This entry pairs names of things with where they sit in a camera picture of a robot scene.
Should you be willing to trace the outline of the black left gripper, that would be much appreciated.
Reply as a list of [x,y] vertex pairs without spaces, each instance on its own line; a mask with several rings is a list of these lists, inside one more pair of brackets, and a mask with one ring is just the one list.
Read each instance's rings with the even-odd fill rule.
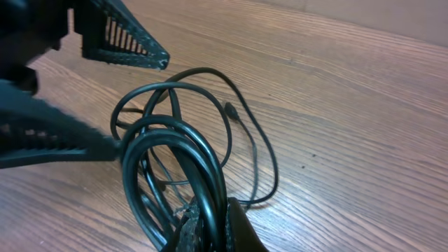
[[[59,50],[68,34],[67,0],[1,0],[1,79],[35,95],[37,72],[29,64]],[[74,31],[82,36],[82,57],[149,69],[166,69],[169,53],[121,0],[77,0]]]

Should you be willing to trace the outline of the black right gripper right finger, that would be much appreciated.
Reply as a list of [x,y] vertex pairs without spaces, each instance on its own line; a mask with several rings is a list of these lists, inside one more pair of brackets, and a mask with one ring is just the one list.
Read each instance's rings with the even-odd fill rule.
[[239,201],[227,199],[225,238],[227,252],[268,252],[248,220]]

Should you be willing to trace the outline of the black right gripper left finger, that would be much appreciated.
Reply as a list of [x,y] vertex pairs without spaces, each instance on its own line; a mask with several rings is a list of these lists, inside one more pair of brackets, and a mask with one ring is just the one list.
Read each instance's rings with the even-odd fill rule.
[[200,252],[202,251],[202,219],[197,200],[192,199],[185,208],[181,222],[161,252]]

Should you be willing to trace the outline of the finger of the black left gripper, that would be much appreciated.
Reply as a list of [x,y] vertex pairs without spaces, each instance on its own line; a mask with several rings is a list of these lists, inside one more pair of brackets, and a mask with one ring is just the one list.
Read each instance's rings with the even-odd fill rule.
[[1,81],[1,168],[47,162],[113,161],[109,136]]

